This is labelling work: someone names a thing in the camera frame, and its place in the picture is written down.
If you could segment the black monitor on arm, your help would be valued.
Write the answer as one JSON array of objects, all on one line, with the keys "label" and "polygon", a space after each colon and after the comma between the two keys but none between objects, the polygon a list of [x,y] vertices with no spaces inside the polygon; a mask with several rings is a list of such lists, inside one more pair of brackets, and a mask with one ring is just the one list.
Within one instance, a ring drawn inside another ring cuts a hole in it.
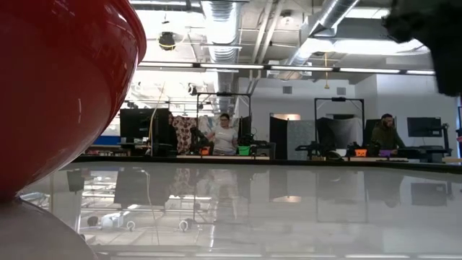
[{"label": "black monitor on arm", "polygon": [[443,123],[439,117],[408,117],[407,128],[409,137],[442,137],[442,147],[421,146],[426,153],[440,153],[451,156],[452,149],[449,146],[448,124]]}]

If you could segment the person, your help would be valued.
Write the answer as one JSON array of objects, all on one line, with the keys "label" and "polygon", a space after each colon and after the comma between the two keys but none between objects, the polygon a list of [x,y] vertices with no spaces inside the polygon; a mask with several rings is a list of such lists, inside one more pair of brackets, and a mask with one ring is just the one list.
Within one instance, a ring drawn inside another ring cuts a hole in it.
[{"label": "person", "polygon": [[378,144],[382,150],[390,150],[396,155],[398,149],[406,147],[395,127],[394,117],[385,113],[381,116],[372,130],[371,141]]},{"label": "person", "polygon": [[230,126],[230,116],[223,113],[219,117],[219,124],[206,135],[214,143],[213,155],[236,155],[237,132]]}]

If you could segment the black narrow monitor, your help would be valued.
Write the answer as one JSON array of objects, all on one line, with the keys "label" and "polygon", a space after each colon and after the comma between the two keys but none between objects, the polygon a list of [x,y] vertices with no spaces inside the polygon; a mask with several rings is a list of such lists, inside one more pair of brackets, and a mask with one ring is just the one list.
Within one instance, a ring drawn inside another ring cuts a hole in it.
[{"label": "black narrow monitor", "polygon": [[239,118],[237,130],[239,139],[251,133],[251,123],[252,119],[250,116]]}]

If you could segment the black partition panel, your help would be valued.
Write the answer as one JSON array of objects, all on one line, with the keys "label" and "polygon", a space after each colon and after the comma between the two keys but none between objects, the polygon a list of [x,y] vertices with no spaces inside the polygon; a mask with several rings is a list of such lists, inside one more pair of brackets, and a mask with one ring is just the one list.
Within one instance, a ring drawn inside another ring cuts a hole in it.
[{"label": "black partition panel", "polygon": [[269,141],[275,143],[274,158],[276,160],[287,159],[287,125],[287,120],[270,117]]}]

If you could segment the patterned floral cloth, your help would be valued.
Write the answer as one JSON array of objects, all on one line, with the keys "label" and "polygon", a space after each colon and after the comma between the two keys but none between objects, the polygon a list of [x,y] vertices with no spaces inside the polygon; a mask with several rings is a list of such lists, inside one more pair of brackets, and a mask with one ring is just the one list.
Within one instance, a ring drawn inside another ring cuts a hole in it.
[{"label": "patterned floral cloth", "polygon": [[196,127],[196,118],[175,116],[173,126],[176,130],[179,154],[185,154],[190,151],[192,143],[191,128]]}]

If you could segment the grey partition panel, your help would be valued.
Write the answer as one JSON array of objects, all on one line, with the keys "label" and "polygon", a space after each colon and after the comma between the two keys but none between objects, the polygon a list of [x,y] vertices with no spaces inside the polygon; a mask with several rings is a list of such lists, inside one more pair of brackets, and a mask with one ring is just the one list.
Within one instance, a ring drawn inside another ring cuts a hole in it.
[{"label": "grey partition panel", "polygon": [[300,145],[309,145],[315,140],[314,121],[288,121],[287,124],[287,159],[307,160],[307,151],[296,151]]}]

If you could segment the long ceiling light bar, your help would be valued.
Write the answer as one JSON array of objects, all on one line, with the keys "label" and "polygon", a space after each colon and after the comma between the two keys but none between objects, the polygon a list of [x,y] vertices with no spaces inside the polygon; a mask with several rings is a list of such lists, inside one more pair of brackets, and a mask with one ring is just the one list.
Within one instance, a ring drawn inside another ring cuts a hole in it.
[{"label": "long ceiling light bar", "polygon": [[173,69],[230,69],[230,70],[266,70],[289,72],[328,72],[328,73],[356,73],[356,74],[405,74],[416,76],[435,76],[433,70],[416,69],[372,69],[334,66],[288,66],[271,64],[216,64],[197,62],[141,62],[139,68],[173,68]]}]

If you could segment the large black monitor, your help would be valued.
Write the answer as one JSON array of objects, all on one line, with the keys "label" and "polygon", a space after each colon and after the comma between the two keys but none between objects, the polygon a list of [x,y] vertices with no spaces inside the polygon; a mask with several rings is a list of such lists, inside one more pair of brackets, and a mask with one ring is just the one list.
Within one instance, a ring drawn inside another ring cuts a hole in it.
[{"label": "large black monitor", "polygon": [[121,137],[132,139],[153,138],[155,143],[169,142],[169,110],[167,108],[120,109]]}]

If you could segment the white glossy table board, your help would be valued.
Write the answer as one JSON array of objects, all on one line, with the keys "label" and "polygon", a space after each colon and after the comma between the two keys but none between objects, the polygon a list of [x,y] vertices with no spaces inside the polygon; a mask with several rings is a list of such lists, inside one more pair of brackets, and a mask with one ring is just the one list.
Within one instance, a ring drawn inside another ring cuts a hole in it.
[{"label": "white glossy table board", "polygon": [[72,163],[0,206],[0,260],[462,260],[462,169]]}]

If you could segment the grey draped cloth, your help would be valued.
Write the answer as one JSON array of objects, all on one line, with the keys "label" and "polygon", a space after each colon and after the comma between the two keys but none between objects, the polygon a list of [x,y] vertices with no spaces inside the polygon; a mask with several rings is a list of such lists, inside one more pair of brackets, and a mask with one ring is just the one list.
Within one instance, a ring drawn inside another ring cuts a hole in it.
[{"label": "grey draped cloth", "polygon": [[359,118],[319,118],[315,124],[318,143],[326,148],[346,149],[354,142],[362,143],[363,127]]}]

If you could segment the blue board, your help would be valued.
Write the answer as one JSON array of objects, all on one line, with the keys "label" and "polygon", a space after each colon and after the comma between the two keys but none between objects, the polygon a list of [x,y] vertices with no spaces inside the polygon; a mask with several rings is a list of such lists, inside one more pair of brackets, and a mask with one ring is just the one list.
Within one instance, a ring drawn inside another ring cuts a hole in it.
[{"label": "blue board", "polygon": [[116,146],[121,142],[120,136],[99,136],[93,142],[93,145],[102,145],[102,146]]}]

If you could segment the large red plastic bowl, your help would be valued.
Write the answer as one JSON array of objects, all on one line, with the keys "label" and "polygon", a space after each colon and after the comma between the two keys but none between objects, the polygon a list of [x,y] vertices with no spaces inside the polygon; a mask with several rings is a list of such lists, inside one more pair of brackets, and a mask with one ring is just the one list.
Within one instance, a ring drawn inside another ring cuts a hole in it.
[{"label": "large red plastic bowl", "polygon": [[129,0],[0,0],[0,202],[104,132],[146,50]]}]

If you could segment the black metal table frame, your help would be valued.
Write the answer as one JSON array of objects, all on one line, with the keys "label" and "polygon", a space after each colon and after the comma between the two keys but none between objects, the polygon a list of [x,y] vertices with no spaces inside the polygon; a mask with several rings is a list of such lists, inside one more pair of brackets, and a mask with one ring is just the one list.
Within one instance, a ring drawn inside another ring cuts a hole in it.
[{"label": "black metal table frame", "polygon": [[71,163],[190,163],[190,164],[225,164],[225,165],[276,165],[276,166],[321,166],[321,167],[371,167],[398,170],[415,170],[431,173],[450,173],[462,176],[462,165],[434,163],[410,163],[396,161],[301,161],[301,160],[257,160],[243,157],[211,158],[194,156],[185,157],[111,157],[111,156],[79,156]]}]

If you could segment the corrugated silver air duct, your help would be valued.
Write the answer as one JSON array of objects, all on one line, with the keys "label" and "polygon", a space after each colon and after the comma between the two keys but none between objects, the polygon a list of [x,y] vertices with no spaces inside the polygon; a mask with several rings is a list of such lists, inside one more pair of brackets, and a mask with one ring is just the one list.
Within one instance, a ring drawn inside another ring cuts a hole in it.
[{"label": "corrugated silver air duct", "polygon": [[[238,29],[240,23],[241,4],[233,1],[201,0],[205,15],[205,28],[211,63],[236,64],[238,49]],[[214,79],[216,92],[236,93],[235,76],[232,72],[217,72]],[[217,97],[220,113],[231,113],[234,110],[235,97]]]}]

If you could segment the smooth silver air duct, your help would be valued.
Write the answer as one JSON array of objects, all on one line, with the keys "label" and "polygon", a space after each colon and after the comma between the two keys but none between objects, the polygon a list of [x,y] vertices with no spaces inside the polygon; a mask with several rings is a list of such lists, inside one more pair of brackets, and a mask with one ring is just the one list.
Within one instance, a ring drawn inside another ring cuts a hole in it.
[{"label": "smooth silver air duct", "polygon": [[321,10],[305,18],[299,31],[300,43],[284,61],[285,66],[304,66],[314,53],[328,53],[334,49],[331,39],[337,34],[340,22],[360,0],[324,0]]}]

